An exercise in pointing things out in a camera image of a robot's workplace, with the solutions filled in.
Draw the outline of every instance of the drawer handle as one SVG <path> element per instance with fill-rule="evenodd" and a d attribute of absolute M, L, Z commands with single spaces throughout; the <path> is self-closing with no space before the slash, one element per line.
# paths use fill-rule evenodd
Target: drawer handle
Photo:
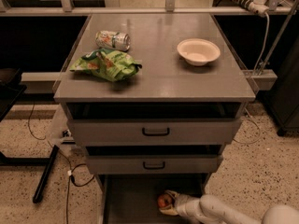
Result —
<path fill-rule="evenodd" d="M 148 163 L 146 164 L 143 162 L 143 168 L 148 169 L 148 170 L 155 170 L 155 169 L 163 169 L 165 167 L 165 162 L 163 161 L 162 163 Z"/>
<path fill-rule="evenodd" d="M 145 136 L 168 136 L 170 134 L 170 129 L 167 128 L 165 133 L 149 133 L 146 128 L 142 128 L 142 134 Z"/>

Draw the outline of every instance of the snack bag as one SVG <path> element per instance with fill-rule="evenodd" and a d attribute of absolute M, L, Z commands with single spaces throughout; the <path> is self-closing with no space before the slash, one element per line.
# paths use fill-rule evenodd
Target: snack bag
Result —
<path fill-rule="evenodd" d="M 142 65 L 129 54 L 113 49 L 97 49 L 77 59 L 70 71 L 82 71 L 109 81 L 123 80 L 135 75 Z"/>

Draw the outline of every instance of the terrazzo floor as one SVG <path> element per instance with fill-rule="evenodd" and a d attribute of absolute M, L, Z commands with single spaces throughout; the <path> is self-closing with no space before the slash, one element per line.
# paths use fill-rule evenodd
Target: terrazzo floor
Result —
<path fill-rule="evenodd" d="M 0 150 L 7 157 L 49 156 L 53 144 L 48 133 L 58 106 L 36 104 L 28 122 L 32 108 L 15 105 L 0 122 Z M 206 193 L 258 219 L 277 203 L 299 209 L 299 134 L 278 137 L 278 127 L 258 101 L 249 104 L 248 111 L 250 118 L 243 118 L 234 142 L 224 150 L 224 161 L 209 179 Z M 32 197 L 42 167 L 0 167 L 0 224 L 65 224 L 67 218 L 72 224 L 97 223 L 102 194 L 95 180 L 82 188 L 70 184 L 67 201 L 68 161 L 72 168 L 83 163 L 82 152 L 58 146 L 65 157 L 58 154 L 41 203 L 33 203 Z M 91 178 L 85 166 L 74 176 L 80 184 Z"/>

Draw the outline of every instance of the bowl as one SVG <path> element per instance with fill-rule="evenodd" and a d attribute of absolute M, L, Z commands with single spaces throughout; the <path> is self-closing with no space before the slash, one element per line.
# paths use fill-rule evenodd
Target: bowl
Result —
<path fill-rule="evenodd" d="M 178 53 L 187 63 L 194 66 L 203 66 L 217 60 L 220 49 L 212 42 L 204 39 L 187 39 L 178 44 Z"/>

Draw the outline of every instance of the can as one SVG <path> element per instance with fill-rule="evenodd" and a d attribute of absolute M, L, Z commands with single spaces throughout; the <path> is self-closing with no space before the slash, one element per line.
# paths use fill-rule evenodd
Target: can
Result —
<path fill-rule="evenodd" d="M 130 48 L 130 36 L 125 33 L 100 31 L 95 35 L 97 46 L 106 49 L 127 51 Z"/>

